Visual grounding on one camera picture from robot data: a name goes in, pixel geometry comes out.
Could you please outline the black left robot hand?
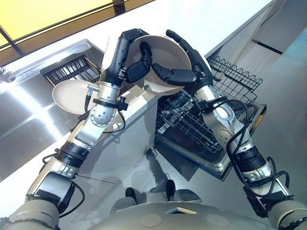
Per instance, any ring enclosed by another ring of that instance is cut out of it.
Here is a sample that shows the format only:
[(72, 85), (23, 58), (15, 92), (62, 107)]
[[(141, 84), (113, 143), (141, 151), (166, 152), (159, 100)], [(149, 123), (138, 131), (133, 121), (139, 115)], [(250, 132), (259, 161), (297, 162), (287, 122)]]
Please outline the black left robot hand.
[(141, 59), (124, 69), (130, 45), (134, 40), (149, 35), (142, 29), (130, 29), (121, 33), (114, 48), (108, 45), (104, 53), (101, 81), (121, 87), (123, 81), (134, 83), (145, 77), (152, 65), (152, 52), (146, 42), (140, 43)]

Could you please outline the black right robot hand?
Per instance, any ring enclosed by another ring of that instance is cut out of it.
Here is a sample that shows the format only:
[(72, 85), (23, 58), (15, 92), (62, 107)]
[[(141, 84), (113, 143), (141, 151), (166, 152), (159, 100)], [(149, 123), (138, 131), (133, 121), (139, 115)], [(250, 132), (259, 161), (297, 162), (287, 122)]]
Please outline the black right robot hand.
[(175, 86), (184, 86), (194, 93), (203, 86), (213, 85), (213, 75), (199, 52), (172, 30), (166, 30), (166, 36), (172, 38), (186, 52), (191, 64), (188, 69), (167, 69), (158, 63), (152, 64), (155, 74), (164, 82)]

